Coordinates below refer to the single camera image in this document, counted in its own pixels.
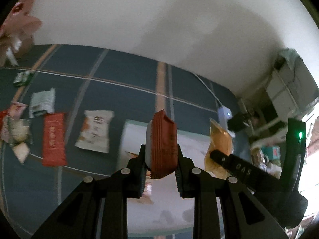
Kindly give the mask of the small white rice cake pack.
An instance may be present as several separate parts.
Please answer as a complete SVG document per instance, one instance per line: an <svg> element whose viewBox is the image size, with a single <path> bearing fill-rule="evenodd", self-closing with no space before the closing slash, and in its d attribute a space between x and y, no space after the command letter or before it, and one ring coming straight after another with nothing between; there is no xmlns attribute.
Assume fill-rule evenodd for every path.
<svg viewBox="0 0 319 239"><path fill-rule="evenodd" d="M13 148L13 153L21 164L24 164L27 156L30 153L30 149L25 142L15 145Z"/></svg>

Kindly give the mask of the orange cake snack pack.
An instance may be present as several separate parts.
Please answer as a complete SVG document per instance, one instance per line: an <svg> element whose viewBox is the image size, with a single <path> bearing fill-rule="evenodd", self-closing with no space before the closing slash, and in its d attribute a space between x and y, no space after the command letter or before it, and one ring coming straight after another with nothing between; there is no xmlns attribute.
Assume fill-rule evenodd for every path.
<svg viewBox="0 0 319 239"><path fill-rule="evenodd" d="M232 137L218 122L210 119L210 145L204 158L204 170L213 177L225 180L230 174L210 158L210 153L214 150L229 156L233 152Z"/></svg>

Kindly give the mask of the round bun clear wrapper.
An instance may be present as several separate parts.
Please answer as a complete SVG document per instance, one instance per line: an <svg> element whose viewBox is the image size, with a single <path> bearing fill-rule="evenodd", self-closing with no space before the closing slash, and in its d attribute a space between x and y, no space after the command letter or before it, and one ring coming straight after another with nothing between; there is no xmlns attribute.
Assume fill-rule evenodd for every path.
<svg viewBox="0 0 319 239"><path fill-rule="evenodd" d="M15 120L9 116L4 117L1 139L12 146L22 142L32 144L31 121L27 119Z"/></svg>

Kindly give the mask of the pink paper flower bouquet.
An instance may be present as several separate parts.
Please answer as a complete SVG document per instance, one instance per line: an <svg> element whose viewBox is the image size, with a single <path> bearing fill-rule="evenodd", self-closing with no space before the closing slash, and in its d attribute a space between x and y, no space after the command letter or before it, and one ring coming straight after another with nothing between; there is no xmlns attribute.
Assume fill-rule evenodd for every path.
<svg viewBox="0 0 319 239"><path fill-rule="evenodd" d="M33 34L42 21L29 15L35 0L19 0L1 26L1 66L17 66L17 56L33 43Z"/></svg>

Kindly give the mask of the black power adapter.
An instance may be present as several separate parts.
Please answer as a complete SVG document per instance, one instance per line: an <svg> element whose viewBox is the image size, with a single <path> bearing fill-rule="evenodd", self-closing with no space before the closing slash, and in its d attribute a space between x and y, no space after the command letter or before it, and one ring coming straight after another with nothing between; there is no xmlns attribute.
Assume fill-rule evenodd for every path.
<svg viewBox="0 0 319 239"><path fill-rule="evenodd" d="M250 115L248 113L237 113L228 120L228 130L232 132L239 132L249 126Z"/></svg>

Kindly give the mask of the red box snack pack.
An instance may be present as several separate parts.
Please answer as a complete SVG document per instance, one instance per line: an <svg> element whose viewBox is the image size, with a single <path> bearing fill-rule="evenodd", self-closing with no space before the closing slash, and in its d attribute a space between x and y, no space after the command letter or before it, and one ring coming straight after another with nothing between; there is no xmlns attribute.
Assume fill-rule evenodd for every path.
<svg viewBox="0 0 319 239"><path fill-rule="evenodd" d="M170 175L177 167L177 128L165 110L156 112L147 125L145 161L150 178L156 180Z"/></svg>

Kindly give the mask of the white snack bag red print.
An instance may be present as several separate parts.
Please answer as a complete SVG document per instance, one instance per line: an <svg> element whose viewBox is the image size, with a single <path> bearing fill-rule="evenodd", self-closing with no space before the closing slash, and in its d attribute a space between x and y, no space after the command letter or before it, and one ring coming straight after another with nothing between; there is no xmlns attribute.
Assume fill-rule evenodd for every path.
<svg viewBox="0 0 319 239"><path fill-rule="evenodd" d="M84 123L75 146L100 153L109 153L109 126L113 111L85 110Z"/></svg>

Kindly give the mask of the silver foil snack packet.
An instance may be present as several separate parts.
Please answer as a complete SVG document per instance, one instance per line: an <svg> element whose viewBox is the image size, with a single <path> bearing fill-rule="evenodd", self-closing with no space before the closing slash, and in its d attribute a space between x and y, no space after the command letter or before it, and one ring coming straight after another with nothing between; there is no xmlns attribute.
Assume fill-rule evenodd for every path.
<svg viewBox="0 0 319 239"><path fill-rule="evenodd" d="M54 114L56 89L33 93L29 104L29 118L33 119L43 114Z"/></svg>

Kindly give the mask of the small green packet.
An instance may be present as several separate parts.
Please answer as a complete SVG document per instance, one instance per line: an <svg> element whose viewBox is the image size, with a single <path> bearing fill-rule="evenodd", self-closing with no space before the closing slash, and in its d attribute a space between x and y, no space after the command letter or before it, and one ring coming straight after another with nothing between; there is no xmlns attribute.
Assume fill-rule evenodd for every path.
<svg viewBox="0 0 319 239"><path fill-rule="evenodd" d="M14 87L28 86L33 76L34 76L34 72L32 71L19 72L13 81L13 86Z"/></svg>

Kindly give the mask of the white storage boxes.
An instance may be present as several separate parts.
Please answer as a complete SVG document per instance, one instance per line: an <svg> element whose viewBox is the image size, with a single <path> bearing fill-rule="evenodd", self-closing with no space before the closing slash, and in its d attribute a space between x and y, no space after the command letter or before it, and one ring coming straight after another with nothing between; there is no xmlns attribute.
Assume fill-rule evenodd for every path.
<svg viewBox="0 0 319 239"><path fill-rule="evenodd" d="M278 52L266 92L282 122L302 118L318 102L318 86L294 49Z"/></svg>

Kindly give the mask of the blue plaid tablecloth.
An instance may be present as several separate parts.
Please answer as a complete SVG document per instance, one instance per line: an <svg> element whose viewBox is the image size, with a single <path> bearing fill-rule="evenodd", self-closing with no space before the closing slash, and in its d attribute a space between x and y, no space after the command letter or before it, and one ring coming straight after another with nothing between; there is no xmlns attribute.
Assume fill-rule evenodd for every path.
<svg viewBox="0 0 319 239"><path fill-rule="evenodd" d="M28 104L35 92L55 88L55 111L66 116L66 167L44 167L43 118L33 119L31 154L21 164L9 145L1 150L1 185L4 211L16 233L30 238L37 228L81 182L115 171L127 120L148 122L156 110L155 60L89 46L36 45L18 59L20 68L37 72L18 101ZM75 146L85 110L110 110L110 151L85 151Z"/></svg>

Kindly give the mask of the teal tin with red label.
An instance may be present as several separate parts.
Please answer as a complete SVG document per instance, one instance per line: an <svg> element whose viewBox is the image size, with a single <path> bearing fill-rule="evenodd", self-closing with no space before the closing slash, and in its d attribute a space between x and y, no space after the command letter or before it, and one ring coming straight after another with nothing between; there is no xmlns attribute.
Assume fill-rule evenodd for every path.
<svg viewBox="0 0 319 239"><path fill-rule="evenodd" d="M281 158L281 150L280 147L275 146L262 146L261 151L265 157L267 157L270 161L279 160Z"/></svg>

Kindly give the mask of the red patterned snack packet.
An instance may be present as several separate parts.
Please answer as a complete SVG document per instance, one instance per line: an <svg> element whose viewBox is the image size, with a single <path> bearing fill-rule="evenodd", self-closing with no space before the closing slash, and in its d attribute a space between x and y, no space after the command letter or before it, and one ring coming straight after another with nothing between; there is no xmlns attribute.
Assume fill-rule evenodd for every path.
<svg viewBox="0 0 319 239"><path fill-rule="evenodd" d="M64 113L46 114L43 124L42 165L65 166Z"/></svg>

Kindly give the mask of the white tray with teal rim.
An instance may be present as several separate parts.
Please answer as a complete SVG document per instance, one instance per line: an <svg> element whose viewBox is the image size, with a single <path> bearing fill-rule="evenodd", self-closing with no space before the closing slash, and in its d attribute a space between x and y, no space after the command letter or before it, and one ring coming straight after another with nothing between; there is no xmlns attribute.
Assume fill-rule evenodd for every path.
<svg viewBox="0 0 319 239"><path fill-rule="evenodd" d="M177 139L183 156L191 158L195 167L204 168L204 157L210 144L210 120L195 123L195 127L178 127ZM126 167L138 155L146 142L147 124L134 120L124 123L117 169ZM147 179L140 199L128 199L128 235L153 237L192 229L194 199L183 199L177 190L176 178L170 174L160 180Z"/></svg>

